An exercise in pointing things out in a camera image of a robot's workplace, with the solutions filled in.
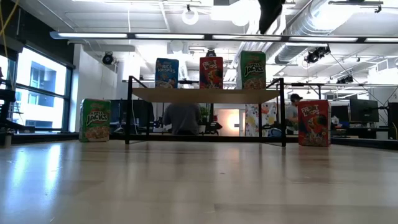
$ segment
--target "white wall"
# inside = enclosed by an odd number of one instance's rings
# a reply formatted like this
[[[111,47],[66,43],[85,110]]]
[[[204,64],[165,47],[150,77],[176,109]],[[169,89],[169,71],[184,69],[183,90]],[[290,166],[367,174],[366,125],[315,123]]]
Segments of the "white wall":
[[[83,99],[116,99],[117,74],[75,45],[69,130],[79,132],[80,103]]]

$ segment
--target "fluorescent light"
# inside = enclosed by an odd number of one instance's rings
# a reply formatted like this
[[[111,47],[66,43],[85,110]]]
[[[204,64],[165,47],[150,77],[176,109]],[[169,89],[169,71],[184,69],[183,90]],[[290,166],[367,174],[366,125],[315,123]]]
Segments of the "fluorescent light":
[[[291,41],[309,41],[309,42],[356,42],[357,37],[290,37]]]
[[[104,33],[59,33],[64,38],[127,38],[127,34],[104,34]]]
[[[394,43],[398,42],[398,38],[392,38],[392,37],[372,37],[372,38],[366,38],[365,42],[389,42],[389,43]]]
[[[317,44],[317,43],[286,43],[286,46],[293,46],[293,47],[327,47],[328,44]]]
[[[136,34],[137,39],[196,39],[205,38],[202,34]]]
[[[263,36],[263,35],[213,35],[215,40],[268,40],[268,41],[279,41],[278,36]]]

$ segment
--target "colorful poster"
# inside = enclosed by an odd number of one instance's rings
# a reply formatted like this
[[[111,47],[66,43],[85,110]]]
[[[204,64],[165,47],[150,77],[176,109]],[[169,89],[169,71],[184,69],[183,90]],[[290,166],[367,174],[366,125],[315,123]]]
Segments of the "colorful poster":
[[[266,61],[264,52],[242,51],[240,73],[243,90],[266,88]]]
[[[258,105],[246,105],[245,110],[245,136],[259,136]],[[272,125],[276,122],[276,103],[263,103],[261,105],[262,125]],[[268,136],[268,130],[262,130],[262,136]]]
[[[327,100],[298,104],[298,143],[301,146],[330,145],[330,103]]]
[[[81,142],[109,141],[109,116],[111,102],[109,100],[84,99],[80,104]]]
[[[202,57],[199,68],[200,88],[223,88],[223,58]]]
[[[158,58],[156,60],[155,87],[178,88],[178,66],[178,60]]]

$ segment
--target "cereal box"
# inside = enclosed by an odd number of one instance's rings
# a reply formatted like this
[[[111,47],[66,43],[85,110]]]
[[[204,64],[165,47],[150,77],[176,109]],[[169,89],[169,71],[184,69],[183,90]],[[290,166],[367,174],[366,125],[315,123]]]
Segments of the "cereal box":
[[[110,114],[110,101],[84,99],[80,105],[79,140],[81,142],[108,141]]]
[[[242,51],[240,70],[242,89],[261,90],[266,88],[266,55],[264,52]]]
[[[298,104],[298,143],[301,146],[330,145],[330,113],[327,100]]]
[[[223,88],[223,58],[202,57],[199,68],[200,88]]]
[[[156,60],[155,87],[177,88],[178,87],[178,60],[158,58]]]

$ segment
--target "security camera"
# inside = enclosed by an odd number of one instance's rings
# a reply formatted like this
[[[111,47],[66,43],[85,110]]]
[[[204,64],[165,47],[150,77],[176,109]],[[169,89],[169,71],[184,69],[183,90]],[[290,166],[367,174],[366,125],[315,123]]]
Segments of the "security camera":
[[[113,52],[105,52],[105,56],[102,58],[102,62],[105,65],[112,65],[113,61]]]

